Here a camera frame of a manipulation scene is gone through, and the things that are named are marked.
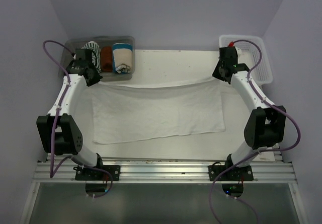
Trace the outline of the green white striped towel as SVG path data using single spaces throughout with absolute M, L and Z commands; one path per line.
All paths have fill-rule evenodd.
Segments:
M 84 46 L 83 49 L 88 49 L 91 51 L 92 53 L 92 63 L 94 65 L 94 67 L 96 68 L 96 70 L 98 71 L 98 73 L 102 72 L 101 69 L 101 61 L 100 61 L 100 47 L 98 45 L 97 42 L 95 41 L 90 41 L 87 42 Z

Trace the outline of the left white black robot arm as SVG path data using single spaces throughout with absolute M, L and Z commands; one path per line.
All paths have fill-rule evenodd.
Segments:
M 50 178 L 53 178 L 61 161 L 54 165 L 54 157 L 66 155 L 64 159 L 72 159 L 80 166 L 87 167 L 87 174 L 93 180 L 104 176 L 101 156 L 89 150 L 84 144 L 84 138 L 73 118 L 76 106 L 82 92 L 101 80 L 93 65 L 94 51 L 78 48 L 73 60 L 64 69 L 62 88 L 52 108 L 36 121 L 43 148 L 50 154 Z

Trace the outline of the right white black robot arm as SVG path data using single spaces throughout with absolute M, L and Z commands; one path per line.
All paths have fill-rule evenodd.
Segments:
M 234 46 L 219 49 L 219 61 L 212 76 L 230 84 L 241 96 L 249 110 L 249 118 L 244 128 L 244 141 L 238 149 L 228 155 L 224 174 L 230 180 L 242 174 L 242 167 L 264 150 L 268 150 L 284 137 L 286 117 L 283 106 L 278 106 L 266 98 L 260 87 L 253 81 L 250 69 L 245 63 L 238 62 Z

